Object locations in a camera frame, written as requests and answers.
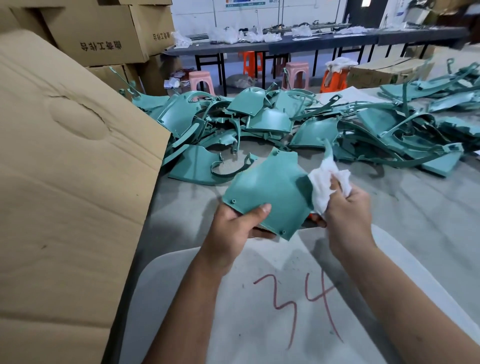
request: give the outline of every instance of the pink plastic stool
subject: pink plastic stool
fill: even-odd
[[[308,69],[308,62],[288,62],[286,65],[288,73],[288,84],[287,84],[287,75],[283,75],[282,90],[292,89],[292,88],[303,88],[308,90],[308,82],[310,78],[310,71]],[[303,85],[303,77],[301,73],[305,73],[305,85]]]
[[[188,74],[188,79],[190,80],[190,90],[196,91],[198,83],[203,81],[208,85],[208,93],[215,96],[215,91],[213,90],[212,77],[210,76],[209,71],[190,72]]]

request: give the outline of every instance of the black table leg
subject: black table leg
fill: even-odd
[[[266,52],[262,52],[262,69],[263,69],[263,72],[262,72],[262,89],[265,90],[265,68],[267,67],[267,60],[266,60]]]
[[[387,54],[385,54],[385,58],[388,57],[388,55],[390,54],[390,51],[391,51],[391,50],[392,50],[392,45],[390,44],[390,45],[388,46],[388,49],[387,49]]]
[[[421,53],[420,53],[420,59],[421,59],[421,60],[423,59],[423,56],[425,55],[425,51],[427,50],[427,48],[428,48],[428,43],[425,44],[425,45],[423,46],[423,49],[421,50]]]
[[[318,49],[315,51],[315,60],[313,61],[312,77],[315,77],[315,72],[317,71],[317,60],[318,60]]]
[[[370,62],[370,60],[372,59],[372,55],[373,55],[373,49],[375,48],[375,45],[372,44],[372,48],[370,48],[370,53],[368,55],[368,59],[367,59],[367,62]]]
[[[258,67],[257,67],[257,57],[258,57],[258,52],[255,51],[255,78],[258,79]]]
[[[359,53],[359,57],[357,59],[357,62],[358,64],[360,64],[360,61],[361,61],[361,57],[363,56],[363,50],[365,49],[365,46],[361,46],[360,47],[360,53]]]
[[[220,54],[216,55],[216,61],[218,62],[218,79],[220,80],[220,85],[222,85],[222,68],[220,66]]]
[[[222,67],[223,96],[227,96],[227,81],[225,79],[225,60],[223,58],[223,53],[220,53],[220,63]]]
[[[197,71],[201,71],[202,66],[200,64],[200,57],[198,57],[197,55],[195,56],[195,63],[197,64]],[[200,82],[200,90],[204,91],[204,83],[203,82]]]
[[[407,51],[408,43],[405,43],[402,49],[402,53],[400,53],[400,57],[403,57],[405,55],[405,52]]]
[[[273,80],[276,79],[276,57],[273,57]]]

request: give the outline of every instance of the white wall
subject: white wall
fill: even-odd
[[[183,35],[193,35],[207,33],[215,25],[267,28],[280,23],[291,26],[315,20],[339,23],[347,3],[347,0],[252,1],[264,1],[265,5],[227,8],[226,0],[173,0],[175,29]]]

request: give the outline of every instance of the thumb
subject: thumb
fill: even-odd
[[[335,192],[333,192],[330,195],[330,201],[333,202],[333,203],[337,203],[337,202],[340,202],[340,201],[345,201],[345,197],[343,196],[342,187],[340,186],[340,182],[333,175],[332,175],[331,183],[332,183],[332,185],[330,186],[330,189],[334,190]]]
[[[263,220],[265,220],[271,210],[271,204],[264,204],[258,206],[257,208],[254,208],[250,212],[247,212],[245,215],[240,216],[237,221],[246,229],[251,230],[258,224],[260,224]]]

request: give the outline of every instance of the orange plastic stool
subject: orange plastic stool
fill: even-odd
[[[193,71],[188,74],[188,79],[190,80],[190,90],[196,91],[197,85],[199,82],[203,81],[208,85],[208,93],[215,96],[215,91],[213,90],[212,77],[210,76],[209,71]]]
[[[348,70],[342,70],[341,72],[333,72],[330,84],[328,86],[325,86],[328,72],[328,70],[325,71],[324,79],[322,80],[322,86],[320,87],[320,93],[337,92],[347,88]]]
[[[264,57],[262,53],[258,53],[260,56],[260,64],[258,64],[258,58],[256,60],[257,63],[257,71],[263,72],[263,61]],[[253,50],[249,50],[248,52],[243,53],[243,74],[247,73],[248,76],[251,78],[255,78],[255,52]]]
[[[287,75],[283,75],[282,90],[293,89],[293,88],[303,88],[308,90],[310,71],[308,68],[308,62],[287,62],[285,66],[288,74],[288,84],[287,84]],[[305,85],[302,80],[302,73],[305,74]]]

